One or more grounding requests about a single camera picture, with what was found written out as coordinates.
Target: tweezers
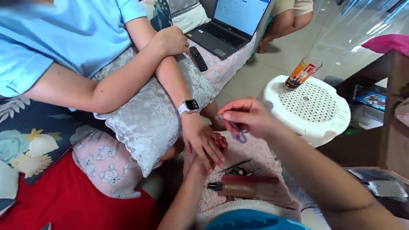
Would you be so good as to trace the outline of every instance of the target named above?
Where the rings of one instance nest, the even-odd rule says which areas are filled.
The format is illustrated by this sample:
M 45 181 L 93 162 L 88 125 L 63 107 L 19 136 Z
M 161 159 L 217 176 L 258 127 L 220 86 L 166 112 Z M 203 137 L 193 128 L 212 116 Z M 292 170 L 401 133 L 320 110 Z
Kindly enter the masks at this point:
M 244 163 L 247 163 L 247 162 L 249 162 L 249 161 L 251 161 L 251 160 L 252 160 L 252 158 L 247 159 L 247 160 L 244 160 L 244 161 L 241 161 L 241 162 L 239 162 L 239 163 L 237 163 L 237 164 L 235 164 L 235 165 L 232 165 L 232 166 L 230 166 L 230 167 L 228 167 L 228 168 L 225 168 L 225 169 L 221 170 L 220 172 L 224 172 L 224 171 L 227 171 L 227 170 L 232 169 L 232 168 L 234 168 L 234 167 L 240 166 L 240 165 L 242 165 L 242 164 L 244 164 Z
M 223 117 L 223 115 L 221 115 L 221 114 L 219 114 L 218 117 L 219 117 L 221 120 L 226 120 L 226 119 Z M 234 138 L 236 141 L 238 141 L 238 142 L 240 142 L 240 143 L 242 143 L 242 144 L 246 143 L 246 142 L 247 142 L 247 138 L 246 138 L 246 136 L 244 136 L 244 134 L 245 134 L 245 133 L 248 133 L 247 130 L 242 130 L 242 129 L 240 129 L 235 122 L 231 122 L 231 121 L 228 121 L 228 122 L 230 122 L 230 124 L 231 124 L 235 129 L 237 129 L 237 130 L 239 131 L 239 135 L 238 135 L 238 136 L 234 136 L 233 138 Z

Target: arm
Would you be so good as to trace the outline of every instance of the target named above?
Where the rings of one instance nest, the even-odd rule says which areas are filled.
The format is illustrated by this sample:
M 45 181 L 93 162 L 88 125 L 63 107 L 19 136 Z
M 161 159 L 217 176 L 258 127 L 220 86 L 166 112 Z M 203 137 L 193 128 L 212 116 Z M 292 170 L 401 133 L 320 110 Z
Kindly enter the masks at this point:
M 142 50 L 153 39 L 156 31 L 147 18 L 137 18 L 125 24 L 135 46 Z M 156 77 L 178 108 L 184 100 L 191 99 L 182 71 L 173 56 L 165 57 L 156 68 Z
M 273 117 L 260 101 L 252 98 L 230 101 L 218 113 L 268 142 L 319 205 L 332 229 L 404 229 L 358 181 Z M 226 126 L 237 132 L 230 124 Z
M 163 49 L 149 44 L 99 83 L 53 63 L 23 96 L 89 112 L 112 112 L 146 84 L 165 55 Z
M 151 23 L 146 18 L 138 18 L 131 20 L 125 24 L 128 33 L 130 34 L 136 47 L 141 50 L 155 37 L 156 31 L 153 29 Z M 189 46 L 187 38 L 183 32 L 176 26 L 170 28 L 179 31 L 186 46 Z M 155 41 L 159 45 L 167 43 L 166 40 Z M 156 77 L 166 92 L 172 99 L 176 108 L 183 103 L 184 100 L 192 98 L 186 86 L 182 71 L 176 59 L 173 56 L 164 58 L 156 69 Z M 219 166 L 222 165 L 223 156 L 219 149 L 211 141 L 211 134 L 213 131 L 204 122 L 199 113 L 183 113 L 182 117 L 183 140 L 187 147 L 193 147 L 202 159 L 203 164 L 210 171 L 210 161 L 207 159 L 206 153 Z
M 215 144 L 218 147 L 221 145 L 223 151 L 226 151 L 226 138 L 219 133 L 214 137 Z M 207 175 L 208 171 L 196 154 L 175 199 L 159 224 L 159 230 L 184 230 L 192 227 L 196 219 Z

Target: watch face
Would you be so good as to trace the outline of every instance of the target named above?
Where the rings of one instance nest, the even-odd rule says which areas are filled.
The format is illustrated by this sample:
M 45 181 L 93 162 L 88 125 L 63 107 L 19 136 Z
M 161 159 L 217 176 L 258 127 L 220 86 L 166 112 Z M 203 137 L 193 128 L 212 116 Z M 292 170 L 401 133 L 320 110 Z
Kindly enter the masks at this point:
M 188 110 L 196 110 L 199 109 L 199 105 L 195 99 L 192 100 L 186 100 L 186 107 Z

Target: hand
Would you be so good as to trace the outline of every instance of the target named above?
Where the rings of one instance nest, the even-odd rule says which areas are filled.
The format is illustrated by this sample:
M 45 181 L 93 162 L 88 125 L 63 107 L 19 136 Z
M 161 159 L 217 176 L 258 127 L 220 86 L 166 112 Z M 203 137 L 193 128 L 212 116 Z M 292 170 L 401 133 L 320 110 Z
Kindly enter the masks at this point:
M 217 114 L 222 114 L 226 120 L 238 123 L 238 127 L 247 130 L 256 138 L 267 140 L 274 131 L 288 129 L 271 112 L 254 98 L 236 99 L 225 104 Z M 226 128 L 234 136 L 239 131 L 230 122 L 224 121 Z
M 152 39 L 152 44 L 164 51 L 165 56 L 189 53 L 187 37 L 177 26 L 171 26 L 160 30 Z
M 187 151 L 195 150 L 209 173 L 212 173 L 213 169 L 206 155 L 223 168 L 225 158 L 213 141 L 217 138 L 217 134 L 205 123 L 200 114 L 184 112 L 181 119 L 183 140 Z
M 214 144 L 219 147 L 220 151 L 224 155 L 225 152 L 227 151 L 227 146 L 228 146 L 227 140 L 225 137 L 220 135 L 220 133 L 214 133 L 214 134 L 216 135 L 216 139 L 214 139 Z M 208 158 L 208 160 L 210 162 L 211 168 L 214 170 L 214 167 L 216 167 L 216 164 L 211 158 Z M 202 160 L 200 159 L 198 154 L 195 154 L 193 162 L 190 165 L 190 170 L 194 170 L 195 172 L 198 172 L 204 178 L 207 178 L 207 176 L 210 174 L 209 171 L 203 165 Z

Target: person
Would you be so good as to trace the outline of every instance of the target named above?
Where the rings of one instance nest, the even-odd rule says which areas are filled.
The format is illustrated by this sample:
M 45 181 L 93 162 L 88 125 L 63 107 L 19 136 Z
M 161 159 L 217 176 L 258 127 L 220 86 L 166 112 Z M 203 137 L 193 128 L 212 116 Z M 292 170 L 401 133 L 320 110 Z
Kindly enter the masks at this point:
M 258 53 L 264 54 L 268 43 L 276 38 L 294 33 L 312 20 L 312 0 L 277 0 L 272 10 L 272 21 L 267 25 L 258 46 Z
M 223 114 L 228 121 L 237 122 L 239 128 L 247 130 L 254 137 L 266 140 L 286 169 L 320 207 L 331 229 L 405 229 L 357 180 L 310 147 L 260 101 L 253 98 L 236 99 L 224 105 L 218 114 Z M 238 135 L 236 128 L 228 122 L 225 124 L 232 135 Z M 178 194 L 160 222 L 159 230 L 192 227 L 207 175 L 195 156 Z M 282 216 L 241 209 L 222 213 L 206 229 L 308 228 Z
M 139 50 L 133 60 L 99 83 L 90 80 L 132 42 Z M 176 108 L 191 98 L 172 56 L 188 47 L 177 26 L 157 33 L 138 0 L 0 0 L 0 95 L 85 111 L 90 123 L 101 124 L 95 128 L 114 136 L 91 112 L 115 111 L 154 73 Z M 183 142 L 177 142 L 194 148 L 208 170 L 204 150 L 218 165 L 223 158 L 200 115 L 213 122 L 214 130 L 223 129 L 214 119 L 217 108 L 213 101 L 200 114 L 183 113 Z M 171 147 L 164 158 L 180 149 Z

